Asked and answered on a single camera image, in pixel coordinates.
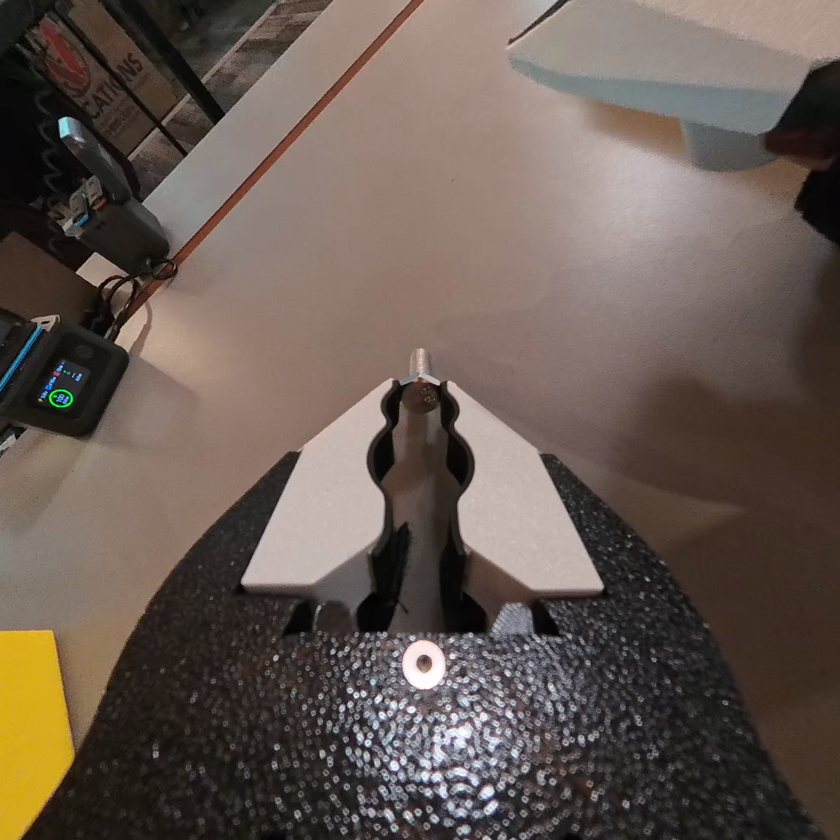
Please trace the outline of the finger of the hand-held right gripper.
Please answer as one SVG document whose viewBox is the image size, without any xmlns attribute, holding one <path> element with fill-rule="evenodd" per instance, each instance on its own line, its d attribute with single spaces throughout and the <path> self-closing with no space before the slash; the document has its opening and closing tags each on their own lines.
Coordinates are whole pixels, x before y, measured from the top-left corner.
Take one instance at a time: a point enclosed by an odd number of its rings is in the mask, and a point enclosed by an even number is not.
<svg viewBox="0 0 840 840">
<path fill-rule="evenodd" d="M 838 60 L 838 2 L 557 2 L 509 41 L 556 91 L 676 119 L 693 165 L 766 165 L 763 147 L 813 69 Z"/>
</svg>

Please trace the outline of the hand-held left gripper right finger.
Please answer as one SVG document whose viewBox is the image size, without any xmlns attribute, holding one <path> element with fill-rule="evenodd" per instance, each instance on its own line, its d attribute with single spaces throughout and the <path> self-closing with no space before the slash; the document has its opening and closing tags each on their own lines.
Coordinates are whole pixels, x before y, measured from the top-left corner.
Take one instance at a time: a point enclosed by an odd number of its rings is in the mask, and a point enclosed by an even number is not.
<svg viewBox="0 0 840 840">
<path fill-rule="evenodd" d="M 440 420 L 458 490 L 438 566 L 445 630 L 486 632 L 509 604 L 602 595 L 538 449 L 453 381 L 440 386 Z"/>
</svg>

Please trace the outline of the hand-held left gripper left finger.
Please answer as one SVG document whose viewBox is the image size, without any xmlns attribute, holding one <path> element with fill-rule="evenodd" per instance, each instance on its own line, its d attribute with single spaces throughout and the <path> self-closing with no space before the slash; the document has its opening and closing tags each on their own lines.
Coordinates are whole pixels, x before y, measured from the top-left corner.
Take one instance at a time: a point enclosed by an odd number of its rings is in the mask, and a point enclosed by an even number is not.
<svg viewBox="0 0 840 840">
<path fill-rule="evenodd" d="M 389 628 L 411 544 L 383 487 L 402 393 L 398 380 L 384 381 L 298 452 L 242 577 L 245 592 L 337 603 L 362 632 Z"/>
</svg>

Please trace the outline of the silver hex bolt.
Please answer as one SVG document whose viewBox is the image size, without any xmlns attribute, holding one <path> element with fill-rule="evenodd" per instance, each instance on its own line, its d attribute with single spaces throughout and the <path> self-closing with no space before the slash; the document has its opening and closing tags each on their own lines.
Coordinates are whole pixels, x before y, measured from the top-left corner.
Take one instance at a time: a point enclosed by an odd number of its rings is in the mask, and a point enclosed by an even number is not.
<svg viewBox="0 0 840 840">
<path fill-rule="evenodd" d="M 415 349 L 411 354 L 408 374 L 414 371 L 433 374 L 429 353 L 423 348 Z M 402 404 L 412 414 L 431 413 L 439 405 L 439 388 L 419 385 L 403 387 Z"/>
</svg>

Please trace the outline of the black power bank with display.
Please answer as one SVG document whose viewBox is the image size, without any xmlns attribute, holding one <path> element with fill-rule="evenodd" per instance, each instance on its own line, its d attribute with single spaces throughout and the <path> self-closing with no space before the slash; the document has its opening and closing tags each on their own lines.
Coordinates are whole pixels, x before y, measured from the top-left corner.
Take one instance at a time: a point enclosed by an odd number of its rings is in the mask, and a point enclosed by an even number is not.
<svg viewBox="0 0 840 840">
<path fill-rule="evenodd" d="M 130 362 L 116 343 L 59 316 L 1 310 L 2 425 L 92 433 Z"/>
</svg>

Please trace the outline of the yellow plastic bin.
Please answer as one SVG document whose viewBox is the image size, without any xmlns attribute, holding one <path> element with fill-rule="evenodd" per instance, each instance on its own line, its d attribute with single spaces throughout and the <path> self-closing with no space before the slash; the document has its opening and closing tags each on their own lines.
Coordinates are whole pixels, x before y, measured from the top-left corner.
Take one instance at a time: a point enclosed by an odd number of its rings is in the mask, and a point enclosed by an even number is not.
<svg viewBox="0 0 840 840">
<path fill-rule="evenodd" d="M 22 838 L 75 751 L 56 638 L 1 632 L 1 838 Z"/>
</svg>

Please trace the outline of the grey charger device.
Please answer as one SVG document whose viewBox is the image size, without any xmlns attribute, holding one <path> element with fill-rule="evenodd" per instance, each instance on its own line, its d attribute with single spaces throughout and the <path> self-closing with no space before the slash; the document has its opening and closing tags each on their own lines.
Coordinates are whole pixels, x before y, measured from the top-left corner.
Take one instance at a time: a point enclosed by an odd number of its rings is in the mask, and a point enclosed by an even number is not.
<svg viewBox="0 0 840 840">
<path fill-rule="evenodd" d="M 57 126 L 62 143 L 88 172 L 69 196 L 60 221 L 65 235 L 132 276 L 165 263 L 165 231 L 134 196 L 123 168 L 83 123 L 63 117 Z"/>
</svg>

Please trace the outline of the printed cardboard box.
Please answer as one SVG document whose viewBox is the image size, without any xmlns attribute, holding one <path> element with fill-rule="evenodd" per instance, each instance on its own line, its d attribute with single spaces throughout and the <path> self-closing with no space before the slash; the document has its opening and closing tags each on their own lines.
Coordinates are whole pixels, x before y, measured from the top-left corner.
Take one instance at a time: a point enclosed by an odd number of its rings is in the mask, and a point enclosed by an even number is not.
<svg viewBox="0 0 840 840">
<path fill-rule="evenodd" d="M 103 2 L 54 2 L 28 28 L 26 44 L 47 79 L 123 154 L 157 132 L 180 156 L 187 149 L 165 126 L 179 102 Z"/>
</svg>

